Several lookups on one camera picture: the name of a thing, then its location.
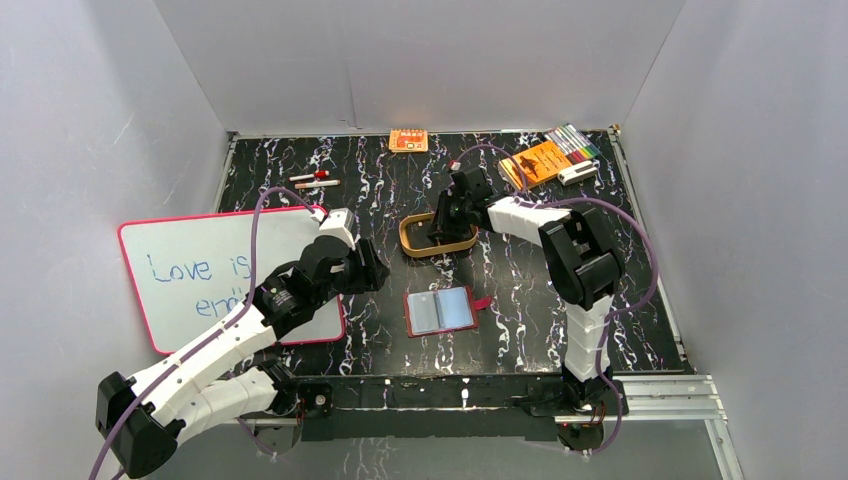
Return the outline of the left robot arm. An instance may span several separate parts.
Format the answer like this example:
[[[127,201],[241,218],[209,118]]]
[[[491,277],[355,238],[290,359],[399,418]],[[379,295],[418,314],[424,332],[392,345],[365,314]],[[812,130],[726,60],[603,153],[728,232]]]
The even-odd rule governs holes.
[[[296,260],[275,268],[213,327],[164,360],[130,376],[113,372],[97,387],[95,426],[104,439],[96,462],[112,453],[120,471],[143,478],[187,440],[241,415],[294,411],[299,391],[285,368],[253,367],[224,379],[238,363],[312,321],[341,295],[379,290],[388,276],[370,240],[355,239],[347,208],[310,216],[317,228]]]

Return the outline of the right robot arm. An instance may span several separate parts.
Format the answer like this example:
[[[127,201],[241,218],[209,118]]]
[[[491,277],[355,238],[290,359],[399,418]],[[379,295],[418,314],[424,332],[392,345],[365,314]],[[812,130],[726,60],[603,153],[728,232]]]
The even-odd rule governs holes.
[[[542,249],[556,293],[566,303],[567,344],[560,396],[577,414],[590,413],[608,390],[607,315],[624,274],[599,212],[542,207],[496,192],[484,170],[454,171],[438,197],[429,238],[447,244],[471,228],[518,238]]]

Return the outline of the red leather card holder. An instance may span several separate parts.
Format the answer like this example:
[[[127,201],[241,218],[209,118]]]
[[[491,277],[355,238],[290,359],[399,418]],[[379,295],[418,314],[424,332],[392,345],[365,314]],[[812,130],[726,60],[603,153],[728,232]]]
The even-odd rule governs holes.
[[[416,338],[476,329],[478,313],[491,303],[491,296],[475,299],[467,286],[407,294],[403,300],[407,335]]]

